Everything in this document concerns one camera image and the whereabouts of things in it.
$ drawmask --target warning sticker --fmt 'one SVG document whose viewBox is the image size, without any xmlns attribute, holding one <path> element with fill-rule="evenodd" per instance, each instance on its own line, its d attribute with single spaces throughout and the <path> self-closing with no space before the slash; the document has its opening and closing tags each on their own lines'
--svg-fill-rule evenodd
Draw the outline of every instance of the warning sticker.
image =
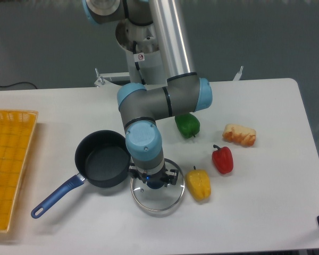
<svg viewBox="0 0 319 255">
<path fill-rule="evenodd" d="M 135 62 L 140 62 L 140 61 L 144 61 L 145 57 L 144 57 L 144 53 L 136 53 L 133 55 L 133 59 L 135 60 Z"/>
</svg>

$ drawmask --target gray wall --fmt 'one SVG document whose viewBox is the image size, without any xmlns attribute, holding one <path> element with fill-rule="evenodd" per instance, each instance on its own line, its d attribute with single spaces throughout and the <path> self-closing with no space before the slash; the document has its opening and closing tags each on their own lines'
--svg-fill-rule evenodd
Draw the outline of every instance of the gray wall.
<svg viewBox="0 0 319 255">
<path fill-rule="evenodd" d="M 188 38 L 201 77 L 293 78 L 311 128 L 319 123 L 319 1 L 182 1 Z M 81 1 L 0 3 L 0 84 L 39 88 L 92 86 L 94 68 L 125 72 L 116 23 L 91 25 Z M 13 89 L 30 88 L 28 86 Z M 319 133 L 316 145 L 319 151 Z"/>
</svg>

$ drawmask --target bread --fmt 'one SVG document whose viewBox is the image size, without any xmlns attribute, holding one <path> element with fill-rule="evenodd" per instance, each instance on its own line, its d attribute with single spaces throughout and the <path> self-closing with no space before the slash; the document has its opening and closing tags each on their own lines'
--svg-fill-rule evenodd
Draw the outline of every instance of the bread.
<svg viewBox="0 0 319 255">
<path fill-rule="evenodd" d="M 252 146 L 256 139 L 256 131 L 241 125 L 227 124 L 222 136 L 230 142 L 237 142 L 244 146 Z"/>
</svg>

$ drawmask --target green bell pepper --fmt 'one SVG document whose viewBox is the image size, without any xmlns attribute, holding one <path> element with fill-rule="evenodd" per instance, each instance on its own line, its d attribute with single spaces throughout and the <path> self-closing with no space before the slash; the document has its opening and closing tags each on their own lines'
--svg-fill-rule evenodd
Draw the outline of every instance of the green bell pepper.
<svg viewBox="0 0 319 255">
<path fill-rule="evenodd" d="M 200 132 L 200 121 L 191 113 L 176 116 L 175 122 L 184 138 L 195 137 Z"/>
</svg>

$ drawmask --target yellow basket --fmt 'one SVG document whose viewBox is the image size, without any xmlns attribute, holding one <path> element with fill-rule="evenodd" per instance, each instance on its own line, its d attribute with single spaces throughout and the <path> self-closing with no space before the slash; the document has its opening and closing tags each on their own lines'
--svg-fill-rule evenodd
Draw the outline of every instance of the yellow basket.
<svg viewBox="0 0 319 255">
<path fill-rule="evenodd" d="M 0 232 L 9 230 L 38 112 L 0 109 Z"/>
</svg>

